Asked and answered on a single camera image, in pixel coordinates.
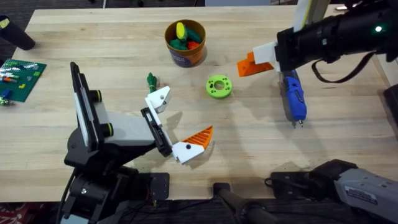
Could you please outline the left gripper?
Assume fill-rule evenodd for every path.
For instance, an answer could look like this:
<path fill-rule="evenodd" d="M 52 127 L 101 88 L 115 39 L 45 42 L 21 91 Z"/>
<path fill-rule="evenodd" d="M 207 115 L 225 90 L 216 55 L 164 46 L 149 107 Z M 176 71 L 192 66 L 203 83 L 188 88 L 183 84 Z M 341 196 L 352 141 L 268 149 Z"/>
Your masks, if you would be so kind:
<path fill-rule="evenodd" d="M 148 108 L 141 110 L 141 116 L 108 112 L 102 102 L 76 100 L 78 127 L 68 139 L 65 165 L 83 172 L 111 172 L 153 149 L 165 157 L 172 153 L 181 164 L 204 153 L 213 126 L 172 146 L 155 124 L 152 113 L 162 113 L 170 99 L 169 86 L 149 93 L 145 98 Z"/>

